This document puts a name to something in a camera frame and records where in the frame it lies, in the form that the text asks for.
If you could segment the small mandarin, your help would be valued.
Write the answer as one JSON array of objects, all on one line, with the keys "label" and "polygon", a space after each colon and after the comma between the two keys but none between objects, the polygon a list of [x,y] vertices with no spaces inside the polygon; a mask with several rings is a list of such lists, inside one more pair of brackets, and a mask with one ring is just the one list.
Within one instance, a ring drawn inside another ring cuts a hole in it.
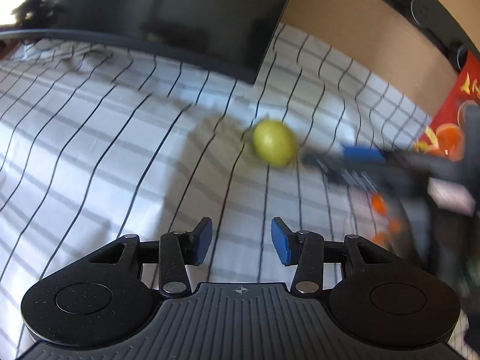
[{"label": "small mandarin", "polygon": [[383,197],[378,194],[374,193],[370,198],[370,204],[372,209],[381,216],[386,216],[387,214],[387,206],[383,199]]}]

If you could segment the black grid white tablecloth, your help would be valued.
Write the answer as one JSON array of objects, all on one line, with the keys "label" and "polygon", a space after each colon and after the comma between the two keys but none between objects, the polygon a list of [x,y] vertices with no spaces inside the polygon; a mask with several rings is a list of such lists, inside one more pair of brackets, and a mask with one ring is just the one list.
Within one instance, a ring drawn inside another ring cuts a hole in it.
[{"label": "black grid white tablecloth", "polygon": [[300,163],[270,167],[250,137],[277,119],[301,148],[406,148],[431,119],[376,74],[288,25],[254,85],[95,43],[21,44],[1,61],[1,357],[31,345],[25,292],[113,241],[156,240],[202,217],[213,239],[193,282],[293,279],[275,216],[340,241],[386,229],[368,195]]}]

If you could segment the green lemon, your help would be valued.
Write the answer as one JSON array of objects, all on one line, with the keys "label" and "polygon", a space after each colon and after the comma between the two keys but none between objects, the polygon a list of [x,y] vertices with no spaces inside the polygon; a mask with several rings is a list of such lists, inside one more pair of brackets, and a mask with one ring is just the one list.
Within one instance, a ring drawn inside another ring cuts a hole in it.
[{"label": "green lemon", "polygon": [[287,167],[297,154],[298,142],[295,134],[283,122],[264,119],[256,125],[252,136],[256,154],[274,167]]}]

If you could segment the black monitor screen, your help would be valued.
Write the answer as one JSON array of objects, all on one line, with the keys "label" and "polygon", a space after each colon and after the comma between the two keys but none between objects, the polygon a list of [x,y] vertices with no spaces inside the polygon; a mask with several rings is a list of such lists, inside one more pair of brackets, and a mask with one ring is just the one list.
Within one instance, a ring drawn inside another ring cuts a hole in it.
[{"label": "black monitor screen", "polygon": [[252,84],[288,1],[1,0],[1,37],[123,47]]}]

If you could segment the red snack bag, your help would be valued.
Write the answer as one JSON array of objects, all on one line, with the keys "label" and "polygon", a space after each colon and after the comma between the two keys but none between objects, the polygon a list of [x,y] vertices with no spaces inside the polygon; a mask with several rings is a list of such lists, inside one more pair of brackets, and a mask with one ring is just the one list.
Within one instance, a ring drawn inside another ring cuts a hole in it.
[{"label": "red snack bag", "polygon": [[455,162],[462,160],[468,106],[479,106],[479,61],[470,51],[447,99],[412,150]]}]

